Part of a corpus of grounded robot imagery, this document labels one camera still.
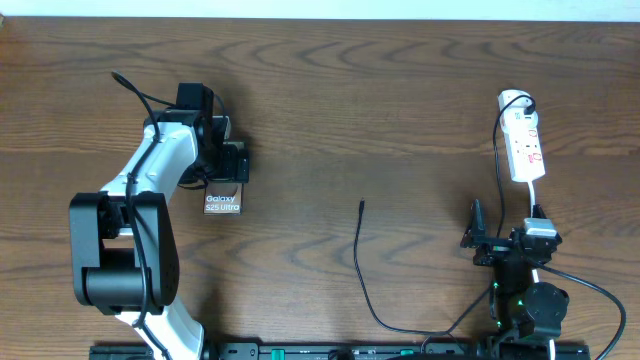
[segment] wooden tabletop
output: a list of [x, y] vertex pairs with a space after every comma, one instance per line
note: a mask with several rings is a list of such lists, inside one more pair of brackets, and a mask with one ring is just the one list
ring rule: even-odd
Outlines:
[[[372, 319], [442, 330], [487, 285], [459, 242], [471, 201], [495, 231], [496, 96], [537, 100], [547, 175], [537, 199], [564, 238], [551, 265], [604, 286], [629, 320], [612, 358], [640, 358], [640, 26], [520, 22], [8, 18], [0, 30], [0, 358], [86, 359], [137, 342], [72, 290], [68, 204], [122, 169], [145, 110], [116, 84], [174, 99], [203, 82], [249, 143], [244, 214], [203, 215], [203, 194], [169, 211], [179, 294], [218, 339], [421, 341]], [[498, 135], [503, 144], [502, 135]], [[527, 214], [509, 180], [506, 227]], [[541, 274], [571, 297], [561, 340], [593, 357], [617, 308]], [[486, 303], [456, 330], [495, 330]]]

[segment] white power strip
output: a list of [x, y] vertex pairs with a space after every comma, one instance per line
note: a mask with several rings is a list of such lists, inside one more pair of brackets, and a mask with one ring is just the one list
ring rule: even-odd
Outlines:
[[[519, 95], [529, 95], [522, 90], [505, 90], [498, 96], [500, 110]], [[509, 158], [511, 180], [515, 182], [532, 182], [542, 177], [544, 162], [538, 137], [538, 113], [525, 114], [525, 108], [531, 100], [516, 100], [502, 113], [500, 127], [504, 133]]]

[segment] power strip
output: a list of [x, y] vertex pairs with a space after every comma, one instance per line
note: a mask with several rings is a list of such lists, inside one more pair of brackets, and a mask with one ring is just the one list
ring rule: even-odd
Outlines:
[[[527, 95], [522, 90], [505, 90], [498, 96], [500, 110], [519, 95]], [[525, 114], [531, 100], [516, 100], [502, 113], [500, 127], [507, 145], [507, 157], [511, 180], [531, 183], [545, 174], [542, 149], [538, 137], [538, 113]]]

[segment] white background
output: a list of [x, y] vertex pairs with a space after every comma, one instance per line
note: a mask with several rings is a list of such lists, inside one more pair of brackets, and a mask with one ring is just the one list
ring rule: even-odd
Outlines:
[[640, 21], [640, 0], [0, 0], [7, 16]]

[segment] green component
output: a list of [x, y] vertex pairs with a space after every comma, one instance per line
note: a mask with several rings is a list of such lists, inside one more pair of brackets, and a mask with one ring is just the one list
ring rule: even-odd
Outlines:
[[271, 360], [284, 360], [284, 350], [271, 350]]

